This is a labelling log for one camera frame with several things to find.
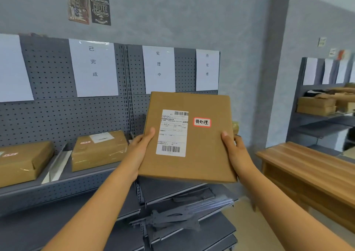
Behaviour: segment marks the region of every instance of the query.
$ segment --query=blank white paper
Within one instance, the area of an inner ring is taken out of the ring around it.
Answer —
[[[33,100],[18,35],[0,34],[0,102]]]
[[[322,81],[323,85],[330,84],[330,76],[331,76],[333,64],[334,64],[333,59],[326,58],[325,68],[324,68],[324,76],[323,76],[323,81]]]
[[[346,69],[348,67],[349,60],[340,60],[339,71],[337,75],[336,84],[344,83]]]
[[[218,90],[219,51],[196,49],[196,91]]]
[[[314,80],[316,78],[318,59],[313,57],[308,57],[306,62],[306,71],[303,78],[303,85],[314,85]]]
[[[69,45],[78,97],[119,95],[113,43],[69,39]]]
[[[353,69],[351,70],[350,83],[355,83],[355,62],[353,63]]]
[[[152,91],[175,92],[174,48],[143,46],[143,60],[146,94]]]

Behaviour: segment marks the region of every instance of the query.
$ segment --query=right hand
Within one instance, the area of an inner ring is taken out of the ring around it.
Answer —
[[[239,178],[245,178],[255,169],[255,165],[246,150],[242,137],[234,135],[234,141],[228,136],[227,132],[222,132],[222,140],[228,149],[229,160]]]

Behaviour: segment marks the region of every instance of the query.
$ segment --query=hand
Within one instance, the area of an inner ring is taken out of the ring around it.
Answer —
[[[236,145],[232,138],[227,135],[227,132],[222,132],[221,137],[228,149],[229,160],[242,181],[242,178],[247,177],[253,169],[256,169],[246,147],[244,146],[242,137],[234,135]]]
[[[138,177],[139,166],[141,165],[144,155],[146,154],[148,143],[151,141],[154,134],[155,129],[152,127],[147,135],[138,135],[135,137],[128,146],[126,156],[121,161],[119,167],[129,173],[132,177],[132,182]]]

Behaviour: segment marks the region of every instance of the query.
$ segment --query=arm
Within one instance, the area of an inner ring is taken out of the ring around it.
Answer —
[[[354,251],[255,167],[240,136],[234,137],[236,145],[226,133],[222,133],[222,140],[228,148],[229,159],[240,182],[251,193],[286,251]]]
[[[104,249],[154,133],[154,128],[151,128],[148,135],[140,135],[133,140],[121,164],[42,251]]]

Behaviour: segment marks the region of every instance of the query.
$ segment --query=small wall picture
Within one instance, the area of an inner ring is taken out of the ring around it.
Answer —
[[[68,0],[68,19],[88,25],[89,0]]]
[[[109,0],[90,0],[91,19],[93,23],[111,25]]]

